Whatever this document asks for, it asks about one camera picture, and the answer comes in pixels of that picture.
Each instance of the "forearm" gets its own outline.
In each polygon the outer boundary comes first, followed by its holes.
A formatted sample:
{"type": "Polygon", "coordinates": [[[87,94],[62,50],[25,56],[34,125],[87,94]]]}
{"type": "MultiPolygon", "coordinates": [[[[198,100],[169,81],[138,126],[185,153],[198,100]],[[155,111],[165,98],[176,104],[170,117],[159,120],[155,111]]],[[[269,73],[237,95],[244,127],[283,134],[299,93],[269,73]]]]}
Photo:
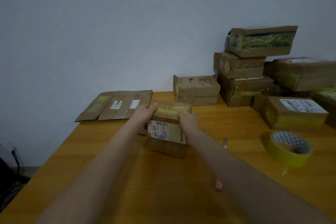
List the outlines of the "forearm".
{"type": "Polygon", "coordinates": [[[188,143],[255,223],[334,223],[328,216],[224,150],[202,131],[190,132],[188,143]]]}
{"type": "Polygon", "coordinates": [[[36,224],[96,223],[140,126],[136,120],[128,120],[36,224]]]}

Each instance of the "hand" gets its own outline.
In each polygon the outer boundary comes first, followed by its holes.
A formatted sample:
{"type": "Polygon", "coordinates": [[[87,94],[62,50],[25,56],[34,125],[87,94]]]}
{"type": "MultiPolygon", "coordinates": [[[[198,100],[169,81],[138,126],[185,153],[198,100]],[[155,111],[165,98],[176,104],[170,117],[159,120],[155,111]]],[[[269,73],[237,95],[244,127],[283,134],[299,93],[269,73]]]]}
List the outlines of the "hand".
{"type": "Polygon", "coordinates": [[[131,119],[135,120],[137,123],[139,122],[141,125],[144,125],[153,116],[153,113],[156,111],[157,108],[157,103],[154,103],[148,108],[144,105],[139,105],[133,113],[131,119]]]}
{"type": "Polygon", "coordinates": [[[186,115],[184,112],[178,112],[178,115],[180,117],[180,124],[185,132],[185,135],[187,136],[187,142],[188,138],[191,139],[194,133],[201,132],[200,125],[198,124],[197,117],[195,113],[191,113],[189,115],[186,115]]]}

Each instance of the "white wall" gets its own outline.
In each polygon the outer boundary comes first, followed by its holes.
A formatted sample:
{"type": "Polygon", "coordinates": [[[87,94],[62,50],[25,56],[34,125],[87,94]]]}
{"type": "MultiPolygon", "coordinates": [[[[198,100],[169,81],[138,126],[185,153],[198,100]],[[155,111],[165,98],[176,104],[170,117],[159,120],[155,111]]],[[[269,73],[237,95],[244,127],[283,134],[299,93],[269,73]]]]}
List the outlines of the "white wall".
{"type": "MultiPolygon", "coordinates": [[[[299,25],[291,56],[333,57],[335,0],[0,0],[0,137],[41,165],[99,92],[212,74],[231,27],[299,25]]],[[[10,164],[6,153],[0,151],[10,164]]]]}

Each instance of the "person's left hand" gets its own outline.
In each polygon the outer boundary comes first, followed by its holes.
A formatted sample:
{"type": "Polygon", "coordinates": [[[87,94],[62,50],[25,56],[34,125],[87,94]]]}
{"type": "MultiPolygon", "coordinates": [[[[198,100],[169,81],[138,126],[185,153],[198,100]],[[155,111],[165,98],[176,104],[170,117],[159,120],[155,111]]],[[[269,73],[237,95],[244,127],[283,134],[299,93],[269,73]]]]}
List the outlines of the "person's left hand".
{"type": "Polygon", "coordinates": [[[131,119],[144,125],[153,116],[153,113],[156,111],[157,108],[157,103],[154,103],[148,108],[144,105],[139,105],[133,113],[131,119]]]}

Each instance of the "tape roll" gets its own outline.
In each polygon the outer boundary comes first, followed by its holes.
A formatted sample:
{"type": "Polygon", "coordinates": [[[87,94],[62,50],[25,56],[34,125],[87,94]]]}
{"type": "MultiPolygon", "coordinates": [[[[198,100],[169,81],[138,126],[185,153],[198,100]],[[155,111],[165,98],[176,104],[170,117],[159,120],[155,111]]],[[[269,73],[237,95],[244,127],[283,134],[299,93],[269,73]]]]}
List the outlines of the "tape roll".
{"type": "Polygon", "coordinates": [[[296,134],[275,131],[268,141],[267,151],[275,160],[288,167],[300,167],[311,156],[313,148],[296,134]]]}

